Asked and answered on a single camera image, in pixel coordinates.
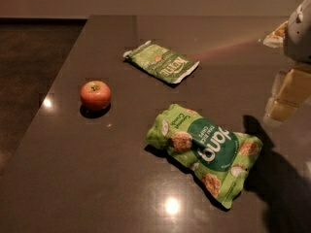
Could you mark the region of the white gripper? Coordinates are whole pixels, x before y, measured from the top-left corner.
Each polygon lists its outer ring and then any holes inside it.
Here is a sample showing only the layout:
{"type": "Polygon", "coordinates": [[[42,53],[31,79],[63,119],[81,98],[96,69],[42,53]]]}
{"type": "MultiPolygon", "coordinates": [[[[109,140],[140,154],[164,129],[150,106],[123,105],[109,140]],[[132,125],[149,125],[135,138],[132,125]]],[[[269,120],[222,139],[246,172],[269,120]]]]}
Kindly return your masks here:
{"type": "MultiPolygon", "coordinates": [[[[311,62],[311,0],[303,0],[288,21],[268,34],[263,42],[270,48],[281,48],[296,62],[311,62]]],[[[311,98],[311,65],[297,64],[291,70],[277,73],[268,99],[263,121],[281,125],[311,98]]]]}

